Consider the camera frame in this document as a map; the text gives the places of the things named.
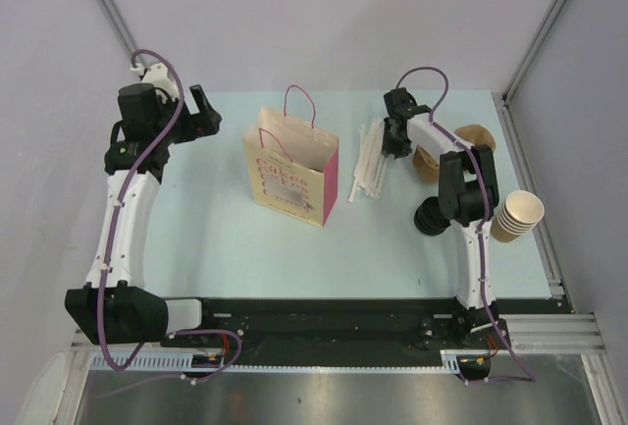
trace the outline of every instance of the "table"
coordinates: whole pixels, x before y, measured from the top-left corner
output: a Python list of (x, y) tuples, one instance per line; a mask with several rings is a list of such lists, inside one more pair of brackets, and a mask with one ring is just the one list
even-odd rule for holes
[[(411, 92), (417, 102), (430, 105), (440, 96), (439, 91)], [(340, 137), (339, 198), (325, 228), (260, 206), (250, 193), (241, 138), (260, 105), (281, 109), (284, 94), (209, 93), (223, 116), (221, 130), (170, 147), (148, 229), (145, 288), (160, 296), (230, 298), (455, 296), (453, 233), (430, 238), (412, 222), (416, 208), (436, 195), (437, 186), (421, 183), (410, 157), (389, 163), (379, 200), (358, 194), (347, 202), (358, 128), (386, 115), (384, 93), (311, 93), (317, 125)], [(309, 106), (298, 94), (288, 101), (288, 110), (304, 118), (310, 116)], [(452, 130), (467, 124), (489, 129), (497, 142), (501, 200), (519, 188), (487, 90), (452, 91), (437, 114)], [(532, 234), (508, 244), (491, 239), (489, 251), (498, 298), (550, 297)]]

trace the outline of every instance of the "cable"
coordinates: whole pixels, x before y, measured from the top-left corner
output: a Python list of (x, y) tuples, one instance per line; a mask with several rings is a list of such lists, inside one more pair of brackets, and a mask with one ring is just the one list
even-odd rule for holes
[(475, 155), (473, 155), (473, 152), (471, 151), (469, 147), (467, 147), (460, 140), (458, 140), (458, 138), (454, 134), (450, 133), (447, 129), (445, 129), (439, 123), (434, 121), (434, 112), (438, 109), (441, 103), (443, 103), (443, 101), (445, 100), (445, 97), (447, 96), (447, 93), (449, 92), (449, 79), (447, 78), (447, 75), (445, 74), (445, 72), (443, 72), (441, 69), (437, 69), (436, 67), (417, 67), (403, 74), (403, 76), (399, 79), (399, 82), (397, 83), (396, 87), (399, 88), (403, 79), (405, 79), (408, 75), (414, 72), (420, 72), (420, 71), (436, 72), (441, 77), (443, 77), (443, 80), (445, 81), (445, 88), (443, 91), (443, 95), (437, 101), (437, 103), (432, 108), (432, 111), (430, 112), (430, 123), (437, 130), (439, 130), (445, 137), (447, 137), (455, 146), (465, 151), (465, 153), (469, 157), (469, 160), (471, 160), (471, 165), (473, 166), (473, 170), (478, 178), (478, 184), (480, 186), (480, 192), (482, 194), (482, 202), (484, 204), (484, 216), (482, 217), (482, 220), (480, 221), (480, 224), (478, 225), (478, 231), (477, 231), (478, 241), (480, 243), (480, 280), (479, 280), (480, 281), (480, 297), (482, 299), (482, 303), (484, 304), (484, 310), (487, 312), (489, 320), (491, 321), (491, 325), (493, 326), (497, 334), (497, 337), (499, 338), (499, 341), (508, 350), (508, 353), (510, 353), (510, 356), (512, 357), (512, 359), (517, 363), (517, 365), (519, 365), (521, 370), (527, 376), (525, 378), (520, 377), (520, 376), (496, 376), (493, 378), (486, 378), (485, 380), (479, 380), (479, 381), (467, 381), (466, 379), (464, 379), (462, 375), (460, 375), (460, 378), (464, 380), (465, 385), (470, 384), (470, 383), (488, 383), (488, 382), (498, 382), (498, 381), (524, 381), (524, 382), (534, 383), (537, 381), (534, 374), (532, 373), (532, 371), (530, 371), (530, 369), (523, 362), (523, 360), (519, 358), (519, 356), (517, 356), (517, 354), (513, 351), (512, 347), (510, 346), (510, 344), (508, 343), (504, 335), (501, 334), (501, 328), (497, 324), (497, 321), (495, 320), (495, 317), (493, 316), (493, 312), (491, 311), (491, 308), (489, 307), (489, 302), (487, 301), (487, 288), (486, 288), (487, 262), (486, 262), (486, 249), (484, 247), (484, 232), (482, 228), (484, 227), (484, 225), (487, 223), (487, 221), (489, 220), (491, 216), (491, 206), (489, 204), (489, 196), (487, 195), (487, 189), (484, 186), (484, 178), (482, 177), (482, 172), (480, 171), (480, 165), (478, 164), (478, 161), (476, 160)]
[(95, 398), (110, 398), (111, 396), (115, 396), (120, 393), (125, 393), (126, 391), (130, 391), (132, 389), (138, 388), (140, 386), (144, 386), (149, 383), (154, 383), (155, 381), (161, 381), (163, 379), (182, 379), (184, 381), (189, 381), (193, 386), (200, 383), (206, 383), (207, 381), (211, 381), (217, 376), (220, 376), (221, 374), (223, 374), (227, 368), (232, 366), (237, 361), (240, 354), (242, 353), (242, 339), (238, 335), (236, 335), (234, 332), (231, 332), (229, 330), (222, 330), (222, 329), (181, 330), (181, 331), (176, 332), (175, 335), (226, 335), (235, 339), (235, 342), (237, 343), (237, 349), (235, 350), (234, 357), (231, 360), (229, 360), (223, 366), (219, 367), (216, 371), (209, 373), (208, 375), (203, 376), (202, 378), (188, 378), (185, 376), (185, 374), (181, 374), (181, 375), (160, 374), (159, 376), (151, 376), (150, 378), (146, 378), (142, 381), (138, 381), (136, 383), (129, 384), (128, 386), (118, 388), (109, 393), (100, 394), (98, 396), (95, 396)]
[(170, 75), (172, 75), (175, 83), (177, 84), (177, 89), (179, 90), (179, 101), (177, 103), (177, 107), (175, 108), (175, 112), (173, 113), (172, 118), (170, 118), (170, 121), (168, 121), (168, 124), (166, 125), (166, 127), (162, 129), (162, 131), (154, 138), (152, 142), (150, 142), (150, 144), (144, 149), (144, 151), (139, 155), (139, 157), (137, 157), (137, 159), (131, 166), (131, 169), (127, 173), (127, 176), (125, 177), (125, 180), (123, 181), (122, 186), (120, 187), (120, 192), (118, 193), (118, 197), (117, 197), (117, 203), (114, 205), (114, 210), (111, 215), (111, 223), (109, 225), (109, 234), (107, 235), (107, 243), (105, 244), (105, 253), (103, 256), (103, 268), (100, 271), (100, 284), (98, 285), (98, 297), (96, 301), (96, 325), (98, 328), (98, 343), (100, 344), (100, 350), (102, 351), (102, 354), (105, 358), (105, 361), (107, 362), (107, 365), (109, 365), (109, 367), (115, 371), (124, 371), (125, 369), (127, 369), (143, 346), (143, 344), (139, 344), (135, 348), (135, 350), (133, 351), (129, 359), (123, 365), (118, 365), (116, 364), (114, 359), (111, 357), (111, 354), (109, 353), (109, 348), (107, 347), (107, 339), (105, 337), (105, 319), (104, 319), (105, 288), (107, 287), (107, 275), (109, 274), (109, 269), (110, 269), (109, 264), (111, 263), (111, 253), (114, 248), (114, 238), (116, 236), (116, 229), (118, 226), (118, 218), (120, 216), (120, 210), (122, 208), (122, 203), (125, 199), (125, 194), (127, 193), (127, 190), (129, 189), (129, 185), (131, 184), (131, 180), (133, 176), (135, 175), (135, 173), (137, 172), (137, 169), (142, 164), (142, 162), (146, 160), (148, 155), (150, 155), (150, 152), (152, 152), (155, 149), (155, 147), (159, 145), (159, 143), (166, 137), (166, 135), (168, 135), (170, 130), (173, 128), (173, 126), (177, 122), (177, 119), (179, 118), (179, 115), (181, 114), (181, 110), (183, 108), (183, 85), (181, 83), (181, 79), (177, 75), (177, 72), (175, 71), (175, 68), (172, 66), (172, 64), (168, 62), (164, 57), (159, 55), (157, 52), (153, 52), (152, 50), (148, 50), (148, 49), (138, 49), (134, 51), (131, 55), (131, 63), (133, 66), (135, 66), (135, 59), (137, 58), (138, 55), (141, 55), (141, 54), (150, 55), (151, 57), (156, 58), (157, 60), (159, 60), (161, 63), (163, 63), (166, 66), (166, 68), (170, 72)]

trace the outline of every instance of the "white vent strip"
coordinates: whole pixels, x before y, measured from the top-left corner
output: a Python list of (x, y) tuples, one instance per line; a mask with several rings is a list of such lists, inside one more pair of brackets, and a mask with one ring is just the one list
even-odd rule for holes
[[(155, 372), (210, 372), (216, 368), (193, 368), (192, 357), (195, 353), (140, 353), (131, 363), (128, 371), (155, 371)], [(130, 353), (113, 354), (116, 364), (121, 365), (129, 358)], [(443, 366), (424, 367), (369, 367), (369, 368), (336, 368), (327, 366), (293, 367), (293, 366), (242, 366), (234, 365), (229, 371), (239, 373), (406, 373), (406, 374), (458, 374), (460, 369), (454, 355), (442, 354)], [(95, 354), (90, 369), (93, 371), (107, 371), (109, 366), (101, 352)]]

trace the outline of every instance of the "white wall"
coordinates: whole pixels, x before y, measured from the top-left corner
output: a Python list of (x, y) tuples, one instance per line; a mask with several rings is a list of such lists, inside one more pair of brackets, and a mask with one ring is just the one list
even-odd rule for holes
[[(137, 40), (209, 90), (388, 89), (439, 65), (503, 91), (551, 0), (117, 0)], [(440, 87), (434, 79), (414, 85)]]
[(133, 81), (95, 0), (0, 0), (0, 423), (75, 328), (63, 301), (89, 268), (103, 154)]
[(628, 393), (628, 2), (571, 0), (512, 103), (568, 288)]

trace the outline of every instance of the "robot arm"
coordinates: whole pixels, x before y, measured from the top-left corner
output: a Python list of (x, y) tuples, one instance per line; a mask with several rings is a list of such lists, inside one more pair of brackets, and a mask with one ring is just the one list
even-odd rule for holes
[[(144, 149), (172, 119), (179, 96), (167, 68), (155, 64), (134, 69), (141, 83), (121, 88), (118, 104), (122, 120), (112, 130), (105, 154), (107, 207), (100, 242), (83, 288), (68, 290), (66, 309), (87, 337), (98, 344), (96, 309), (103, 267), (106, 277), (104, 326), (108, 344), (159, 342), (167, 332), (195, 328), (200, 323), (198, 299), (164, 300), (143, 289), (143, 255), (153, 201), (162, 181), (171, 143), (184, 143), (218, 132), (221, 116), (209, 104), (202, 88), (190, 91), (199, 112), (190, 114), (186, 104), (166, 138), (148, 154), (132, 176), (124, 199), (118, 200), (123, 182)], [(118, 140), (120, 130), (124, 139)], [(122, 205), (113, 238), (109, 266), (104, 265), (107, 239), (116, 205)]]
[[(473, 332), (488, 327), (490, 323), (484, 316), (479, 283), (481, 269), (478, 226), (484, 216), (484, 203), (477, 179), (465, 181), (465, 172), (467, 175), (474, 173), (470, 158), (435, 127), (430, 120), (430, 108), (418, 106), (405, 88), (396, 88), (386, 93), (384, 101), (389, 114), (385, 119), (382, 148), (384, 155), (393, 155), (395, 158), (407, 156), (412, 151), (411, 144), (414, 143), (440, 162), (439, 195), (429, 197), (421, 204), (414, 217), (415, 225), (428, 236), (437, 236), (449, 226), (453, 227), (458, 264), (456, 299), (466, 325), (465, 330)], [(488, 254), (488, 233), (493, 209), (499, 199), (493, 152), (486, 145), (473, 146), (464, 140), (460, 141), (471, 148), (489, 197), (490, 218), (483, 226), (484, 248)], [(490, 281), (488, 256), (486, 262), (487, 304), (497, 318), (497, 303)]]

